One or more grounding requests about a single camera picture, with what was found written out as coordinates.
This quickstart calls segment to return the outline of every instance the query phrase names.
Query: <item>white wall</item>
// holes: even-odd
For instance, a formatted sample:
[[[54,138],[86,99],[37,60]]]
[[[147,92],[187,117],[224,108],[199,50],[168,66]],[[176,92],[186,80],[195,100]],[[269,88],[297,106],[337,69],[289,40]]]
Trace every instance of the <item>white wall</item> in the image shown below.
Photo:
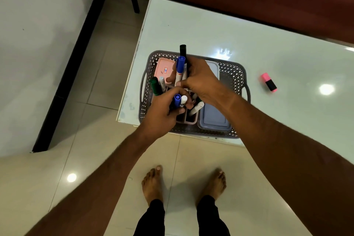
[[[92,0],[0,0],[0,156],[30,152]]]

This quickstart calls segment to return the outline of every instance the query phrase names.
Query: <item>blue marker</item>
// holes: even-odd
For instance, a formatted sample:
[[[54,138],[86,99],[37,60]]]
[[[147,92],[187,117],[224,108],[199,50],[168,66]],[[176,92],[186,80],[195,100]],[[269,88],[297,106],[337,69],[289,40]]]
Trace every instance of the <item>blue marker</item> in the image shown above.
[[[179,106],[181,104],[181,95],[180,94],[175,95],[175,97],[173,98],[173,104],[174,104],[175,108],[179,108]]]
[[[184,62],[185,62],[185,57],[180,56],[177,59],[176,63],[176,81],[175,81],[175,86],[176,83],[182,80],[183,72],[184,72]]]

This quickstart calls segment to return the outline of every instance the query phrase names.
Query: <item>foot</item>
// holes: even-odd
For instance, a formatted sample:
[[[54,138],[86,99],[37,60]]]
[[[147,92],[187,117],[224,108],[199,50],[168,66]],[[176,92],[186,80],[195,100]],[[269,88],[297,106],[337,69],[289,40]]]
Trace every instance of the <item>foot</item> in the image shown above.
[[[198,205],[201,198],[203,198],[205,195],[210,195],[215,200],[217,200],[220,197],[220,195],[224,192],[225,189],[226,189],[225,173],[220,168],[217,168],[213,173],[213,175],[210,177],[205,188],[202,190],[201,194],[199,195],[196,201],[196,205]]]
[[[149,206],[154,199],[164,202],[162,198],[161,177],[162,167],[159,165],[156,168],[152,168],[141,182],[143,193]]]

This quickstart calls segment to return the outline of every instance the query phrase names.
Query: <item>gray plastic basket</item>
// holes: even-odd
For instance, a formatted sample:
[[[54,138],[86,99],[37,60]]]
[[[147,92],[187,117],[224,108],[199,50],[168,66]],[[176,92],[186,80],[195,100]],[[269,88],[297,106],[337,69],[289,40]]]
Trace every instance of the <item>gray plastic basket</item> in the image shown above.
[[[245,88],[247,93],[247,101],[249,103],[251,102],[251,93],[250,93],[250,89],[247,86],[246,70],[241,64],[230,62],[230,61],[208,58],[208,57],[190,55],[190,54],[188,54],[188,56],[193,56],[204,60],[213,61],[219,64],[220,81],[228,88],[238,93],[239,95],[241,95],[242,88]],[[154,51],[149,55],[146,68],[143,77],[141,78],[141,84],[140,84],[140,96],[139,96],[140,97],[140,101],[139,101],[139,121],[140,122],[145,117],[145,114],[148,111],[149,106],[151,104],[151,99],[154,95],[153,90],[149,84],[149,80],[154,76],[157,61],[160,58],[166,58],[166,59],[171,59],[176,61],[178,57],[179,57],[179,53],[163,51],[163,50]],[[146,82],[144,86],[144,95],[142,97],[142,89],[143,89],[145,75],[146,75]],[[220,137],[220,138],[238,138],[235,129],[232,129],[230,132],[211,131],[211,130],[205,130],[199,128],[197,123],[193,125],[176,123],[176,125],[173,127],[171,132],[175,132],[179,134],[197,134],[197,135]]]

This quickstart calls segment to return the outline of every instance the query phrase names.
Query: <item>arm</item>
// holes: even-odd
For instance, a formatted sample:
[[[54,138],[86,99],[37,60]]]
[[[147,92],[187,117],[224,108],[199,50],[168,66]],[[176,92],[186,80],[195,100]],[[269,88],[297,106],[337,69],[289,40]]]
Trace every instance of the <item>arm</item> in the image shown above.
[[[307,229],[313,235],[351,234],[354,165],[227,89],[204,60],[189,61],[190,77],[178,85],[190,88],[224,114],[262,173]]]
[[[180,87],[154,97],[136,131],[26,235],[103,235],[131,169],[157,138],[174,127],[177,115],[185,111],[179,108],[169,112],[177,93],[187,95],[186,106],[192,107],[188,92]]]

